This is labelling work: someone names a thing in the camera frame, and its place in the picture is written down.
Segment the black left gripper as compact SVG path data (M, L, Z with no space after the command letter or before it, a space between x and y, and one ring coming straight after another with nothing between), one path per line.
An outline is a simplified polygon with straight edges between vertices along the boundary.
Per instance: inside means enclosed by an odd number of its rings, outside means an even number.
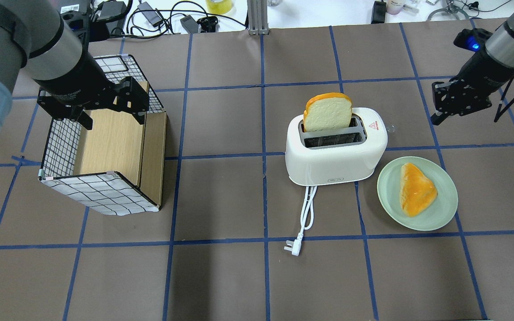
M37 103L55 120L74 120L92 130L93 120L85 111L108 109L126 112L145 125L147 90L132 76L111 81L94 58L81 58L65 75L37 83Z

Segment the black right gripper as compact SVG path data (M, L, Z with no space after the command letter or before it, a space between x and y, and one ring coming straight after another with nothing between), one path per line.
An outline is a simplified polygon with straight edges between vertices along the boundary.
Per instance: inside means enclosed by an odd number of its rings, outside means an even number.
M489 96L514 77L514 68L507 67L478 51L448 82L433 82L435 113L431 124L439 126L449 116L469 115L492 106Z

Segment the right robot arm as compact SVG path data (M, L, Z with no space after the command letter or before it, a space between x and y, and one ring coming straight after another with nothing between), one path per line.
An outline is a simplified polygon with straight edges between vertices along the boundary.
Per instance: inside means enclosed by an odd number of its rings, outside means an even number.
M454 45L473 56L448 82L434 82L435 113L432 124L449 116L465 116L492 106L490 95L514 78L514 13L493 32L480 28L462 30Z

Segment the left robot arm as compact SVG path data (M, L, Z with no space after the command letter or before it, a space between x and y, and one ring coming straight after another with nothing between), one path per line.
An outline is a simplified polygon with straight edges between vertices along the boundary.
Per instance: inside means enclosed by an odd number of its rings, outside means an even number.
M40 87L37 103L54 120L92 129L88 110L126 112L143 125L149 94L130 76L118 83L106 77L88 43L108 39L106 27L127 15L60 13L46 0L0 0L0 130L12 107L21 69Z

